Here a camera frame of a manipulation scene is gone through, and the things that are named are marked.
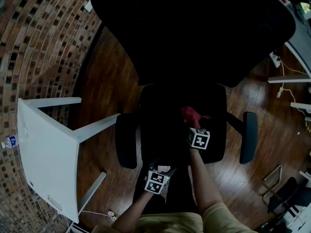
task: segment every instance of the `red glove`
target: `red glove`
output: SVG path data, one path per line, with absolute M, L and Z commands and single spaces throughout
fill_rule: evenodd
M 184 118 L 184 123 L 189 124 L 191 128 L 195 129 L 201 128 L 199 123 L 199 120 L 201 118 L 210 119 L 210 116 L 202 116 L 199 113 L 197 113 L 194 109 L 192 109 L 190 106 L 182 107 L 181 114 Z

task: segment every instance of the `black office chair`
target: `black office chair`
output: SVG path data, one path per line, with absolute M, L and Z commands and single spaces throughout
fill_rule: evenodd
M 235 87 L 295 32 L 293 16 L 278 0 L 91 2 L 132 60 L 139 84 Z
M 236 86 L 295 31 L 289 11 L 278 0 L 91 0 L 103 23 L 131 58 L 139 84 L 139 115 L 116 123 L 120 164 L 136 167 L 135 128 L 140 124 L 144 163 L 160 157 L 164 166 L 187 164 L 187 126 L 181 107 L 211 120 L 205 163 L 222 160 L 226 122 L 242 135 L 240 162 L 254 157 L 258 123 L 227 112 L 222 85 Z
M 257 115 L 245 112 L 243 121 L 226 110 L 225 88 L 219 84 L 194 86 L 183 84 L 152 84 L 140 96 L 140 113 L 123 114 L 116 122 L 116 149 L 121 166 L 135 168 L 135 130 L 140 124 L 143 163 L 160 158 L 163 166 L 189 165 L 186 142 L 189 127 L 183 123 L 181 108 L 190 106 L 201 115 L 208 115 L 204 128 L 210 131 L 207 149 L 201 156 L 205 163 L 222 160 L 225 152 L 226 123 L 241 135 L 240 163 L 250 162 L 257 147 Z
M 311 202 L 311 188 L 305 187 L 307 181 L 305 179 L 298 184 L 294 177 L 290 177 L 277 192 L 265 185 L 268 191 L 273 194 L 269 198 L 269 202 L 262 197 L 262 201 L 268 206 L 267 212 L 273 213 L 277 218 L 282 218 L 286 212 L 290 212 L 295 217 L 292 209 L 299 213 L 296 205 L 307 207 Z M 277 214 L 275 210 L 281 205 L 284 210 L 281 214 Z

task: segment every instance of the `black and white cube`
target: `black and white cube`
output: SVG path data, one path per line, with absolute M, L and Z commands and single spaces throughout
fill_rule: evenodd
M 154 194 L 160 194 L 166 187 L 170 177 L 159 174 L 156 171 L 148 171 L 148 179 L 145 190 Z
M 189 128 L 187 141 L 192 148 L 205 150 L 209 141 L 209 131 Z

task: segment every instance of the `forearm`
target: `forearm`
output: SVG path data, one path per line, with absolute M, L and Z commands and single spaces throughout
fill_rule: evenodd
M 153 193 L 143 192 L 142 195 L 112 224 L 112 228 L 121 233 L 133 232 L 146 204 Z
M 190 158 L 195 199 L 199 212 L 203 215 L 208 207 L 223 202 L 223 199 L 215 181 L 206 170 L 199 151 L 190 149 Z

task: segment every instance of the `desk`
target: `desk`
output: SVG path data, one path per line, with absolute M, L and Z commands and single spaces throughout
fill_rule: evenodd
M 286 8 L 291 12 L 295 19 L 296 31 L 288 42 L 285 43 L 287 48 L 294 54 L 302 67 L 305 69 L 307 75 L 287 75 L 279 77 L 271 77 L 268 79 L 269 83 L 303 83 L 311 82 L 311 37 L 308 35 L 308 25 L 302 24 L 288 6 Z
M 73 131 L 38 108 L 80 102 L 81 98 L 54 98 L 18 99 L 17 103 L 17 139 L 27 183 L 50 206 L 76 223 L 106 176 L 102 172 L 77 202 L 79 144 L 116 123 L 119 114 Z

